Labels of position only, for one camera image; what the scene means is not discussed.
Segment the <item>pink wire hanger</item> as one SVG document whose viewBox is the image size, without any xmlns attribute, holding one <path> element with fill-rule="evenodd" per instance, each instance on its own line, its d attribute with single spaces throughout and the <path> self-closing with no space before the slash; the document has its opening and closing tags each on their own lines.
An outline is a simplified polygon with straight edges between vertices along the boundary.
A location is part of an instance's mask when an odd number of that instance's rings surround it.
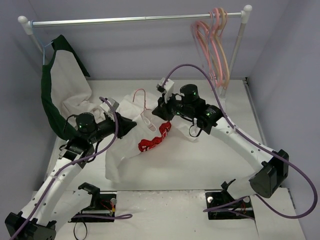
<svg viewBox="0 0 320 240">
<path fill-rule="evenodd" d="M 147 108 L 147 94 L 146 91 L 143 88 L 139 88 L 137 89 L 132 97 L 132 102 L 135 102 L 136 99 L 136 94 L 139 91 L 143 91 L 143 110 L 140 113 L 141 119 L 143 120 L 143 122 L 145 123 L 145 125 L 148 127 L 148 129 L 151 132 L 155 132 L 156 131 L 156 126 L 152 123 L 152 117 L 150 117 L 150 113 L 151 113 L 151 109 Z"/>
</svg>

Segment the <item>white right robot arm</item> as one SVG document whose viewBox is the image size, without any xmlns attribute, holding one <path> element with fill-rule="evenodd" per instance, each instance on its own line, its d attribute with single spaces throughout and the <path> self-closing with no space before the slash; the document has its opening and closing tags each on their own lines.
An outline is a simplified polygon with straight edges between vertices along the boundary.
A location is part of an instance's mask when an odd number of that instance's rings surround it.
<svg viewBox="0 0 320 240">
<path fill-rule="evenodd" d="M 176 98 L 172 86 L 162 87 L 158 84 L 157 90 L 162 96 L 152 112 L 154 115 L 165 121 L 171 121 L 177 116 L 192 122 L 200 131 L 231 147 L 253 168 L 253 174 L 221 185 L 221 200 L 225 205 L 233 206 L 240 198 L 254 194 L 269 199 L 287 178 L 289 166 L 274 156 L 276 151 L 250 136 L 242 137 L 219 107 L 207 104 L 200 98 L 195 84 L 180 88 L 181 99 Z"/>
</svg>

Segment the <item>white t-shirt red logo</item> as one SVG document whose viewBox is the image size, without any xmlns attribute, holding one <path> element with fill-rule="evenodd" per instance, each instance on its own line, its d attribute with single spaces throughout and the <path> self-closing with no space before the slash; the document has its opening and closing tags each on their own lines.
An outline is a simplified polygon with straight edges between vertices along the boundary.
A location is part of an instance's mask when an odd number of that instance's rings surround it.
<svg viewBox="0 0 320 240">
<path fill-rule="evenodd" d="M 140 153 L 149 151 L 160 145 L 174 128 L 183 136 L 193 142 L 200 130 L 190 127 L 183 119 L 175 118 L 170 121 L 161 119 L 152 114 L 157 106 L 157 97 L 149 92 L 138 93 L 136 91 L 125 95 L 119 103 L 118 112 L 121 116 L 137 123 L 121 139 L 118 138 L 105 154 L 105 178 L 114 182 L 120 182 L 119 165 L 124 159 L 133 158 Z"/>
</svg>

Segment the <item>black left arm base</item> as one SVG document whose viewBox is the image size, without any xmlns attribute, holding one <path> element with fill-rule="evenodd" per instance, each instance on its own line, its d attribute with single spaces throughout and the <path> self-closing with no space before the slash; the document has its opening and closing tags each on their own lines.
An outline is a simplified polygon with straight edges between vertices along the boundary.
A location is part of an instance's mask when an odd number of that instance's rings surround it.
<svg viewBox="0 0 320 240">
<path fill-rule="evenodd" d="M 101 192 L 99 187 L 90 183 L 84 182 L 79 187 L 79 190 L 85 190 L 91 195 L 91 202 L 89 206 L 82 209 L 76 215 L 93 215 L 95 217 L 82 216 L 73 217 L 70 223 L 108 223 L 114 222 L 114 219 L 97 218 L 100 217 L 115 217 L 117 194 L 115 192 Z"/>
</svg>

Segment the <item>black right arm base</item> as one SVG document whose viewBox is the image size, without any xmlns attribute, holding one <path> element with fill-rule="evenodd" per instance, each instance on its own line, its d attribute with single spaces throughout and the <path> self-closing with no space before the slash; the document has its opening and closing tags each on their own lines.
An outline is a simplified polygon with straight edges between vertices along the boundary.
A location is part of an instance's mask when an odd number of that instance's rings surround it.
<svg viewBox="0 0 320 240">
<path fill-rule="evenodd" d="M 221 190 L 205 192 L 206 208 L 215 210 L 207 211 L 211 221 L 217 220 L 255 220 L 255 214 L 250 198 L 235 200 L 227 192 L 228 187 L 235 181 L 223 182 Z"/>
</svg>

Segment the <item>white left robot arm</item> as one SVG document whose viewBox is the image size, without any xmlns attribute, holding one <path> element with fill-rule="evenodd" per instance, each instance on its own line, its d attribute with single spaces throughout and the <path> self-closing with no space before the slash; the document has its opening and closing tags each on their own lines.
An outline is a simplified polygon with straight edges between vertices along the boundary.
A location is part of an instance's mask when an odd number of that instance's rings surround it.
<svg viewBox="0 0 320 240">
<path fill-rule="evenodd" d="M 31 201 L 19 212 L 11 212 L 5 225 L 12 240 L 53 240 L 60 228 L 83 209 L 96 209 L 100 204 L 100 189 L 82 183 L 71 196 L 62 198 L 66 188 L 96 157 L 94 144 L 113 135 L 124 137 L 137 123 L 115 112 L 96 123 L 93 114 L 75 116 L 77 134 L 67 141 L 55 166 Z"/>
</svg>

